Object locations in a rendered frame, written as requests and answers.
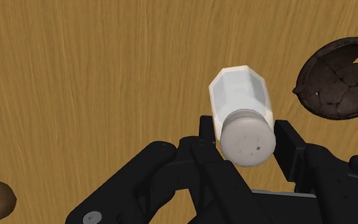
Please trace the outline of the dark brown cracked bowl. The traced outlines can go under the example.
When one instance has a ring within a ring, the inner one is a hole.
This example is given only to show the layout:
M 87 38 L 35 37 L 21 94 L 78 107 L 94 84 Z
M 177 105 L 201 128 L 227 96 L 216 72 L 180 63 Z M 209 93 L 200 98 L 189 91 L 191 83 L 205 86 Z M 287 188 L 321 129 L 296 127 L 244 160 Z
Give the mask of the dark brown cracked bowl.
M 337 39 L 317 50 L 301 68 L 293 93 L 319 117 L 358 117 L 358 37 Z

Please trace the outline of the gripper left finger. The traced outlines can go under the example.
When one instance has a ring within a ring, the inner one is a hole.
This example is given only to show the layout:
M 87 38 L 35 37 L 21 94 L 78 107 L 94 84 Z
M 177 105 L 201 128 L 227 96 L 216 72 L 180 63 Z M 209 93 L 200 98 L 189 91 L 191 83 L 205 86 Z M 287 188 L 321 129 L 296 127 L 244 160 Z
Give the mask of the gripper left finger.
M 75 207 L 65 224 L 149 224 L 176 191 L 190 192 L 196 215 L 188 224 L 272 224 L 234 165 L 216 149 L 211 116 L 178 146 L 148 144 Z

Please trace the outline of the white salt shaker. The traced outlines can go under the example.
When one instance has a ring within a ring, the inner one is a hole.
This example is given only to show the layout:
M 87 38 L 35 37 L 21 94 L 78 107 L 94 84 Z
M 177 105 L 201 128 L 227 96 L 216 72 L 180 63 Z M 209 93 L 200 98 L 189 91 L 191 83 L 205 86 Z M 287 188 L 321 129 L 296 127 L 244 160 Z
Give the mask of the white salt shaker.
M 249 66 L 223 68 L 209 85 L 216 139 L 225 159 L 242 167 L 266 162 L 276 146 L 266 82 Z

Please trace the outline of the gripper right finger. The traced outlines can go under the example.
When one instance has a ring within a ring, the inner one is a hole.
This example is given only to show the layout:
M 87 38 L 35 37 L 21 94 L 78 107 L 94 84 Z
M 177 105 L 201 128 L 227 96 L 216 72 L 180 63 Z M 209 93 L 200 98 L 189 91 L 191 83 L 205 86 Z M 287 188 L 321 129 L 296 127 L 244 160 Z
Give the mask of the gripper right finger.
M 358 224 L 358 155 L 348 162 L 306 143 L 287 120 L 274 124 L 274 157 L 295 192 L 316 196 L 324 224 Z

